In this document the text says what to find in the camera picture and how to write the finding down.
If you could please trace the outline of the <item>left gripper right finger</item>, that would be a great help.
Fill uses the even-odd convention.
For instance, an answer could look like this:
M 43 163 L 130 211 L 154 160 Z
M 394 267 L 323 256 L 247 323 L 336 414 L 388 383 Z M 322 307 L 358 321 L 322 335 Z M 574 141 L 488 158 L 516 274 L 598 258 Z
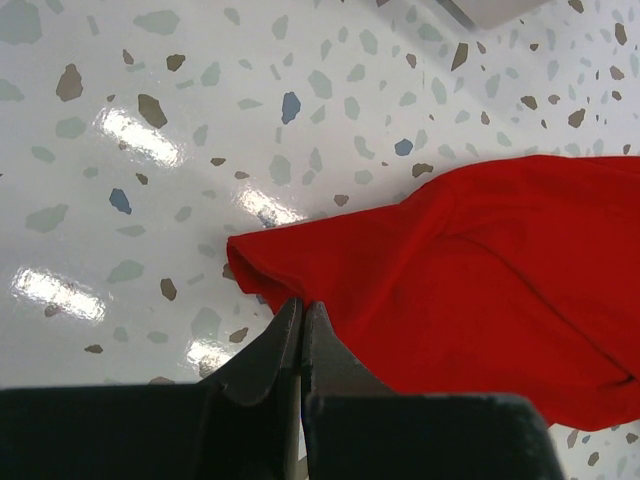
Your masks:
M 302 422 L 312 479 L 552 479 L 555 452 L 531 403 L 510 394 L 393 392 L 306 313 Z

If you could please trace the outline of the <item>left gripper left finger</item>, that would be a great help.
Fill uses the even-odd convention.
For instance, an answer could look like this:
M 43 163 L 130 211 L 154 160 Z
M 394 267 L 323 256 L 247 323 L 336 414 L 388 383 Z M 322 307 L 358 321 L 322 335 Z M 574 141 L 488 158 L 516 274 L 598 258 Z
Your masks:
M 292 479 L 303 304 L 196 383 L 5 389 L 5 479 Z

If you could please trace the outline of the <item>red t shirt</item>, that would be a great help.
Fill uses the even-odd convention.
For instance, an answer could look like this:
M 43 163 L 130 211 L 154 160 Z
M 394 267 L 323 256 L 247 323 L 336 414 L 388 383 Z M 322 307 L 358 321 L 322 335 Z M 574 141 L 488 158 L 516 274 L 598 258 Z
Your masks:
M 233 236 L 240 289 L 325 304 L 401 393 L 507 392 L 593 431 L 639 416 L 639 160 L 534 155 L 395 205 Z

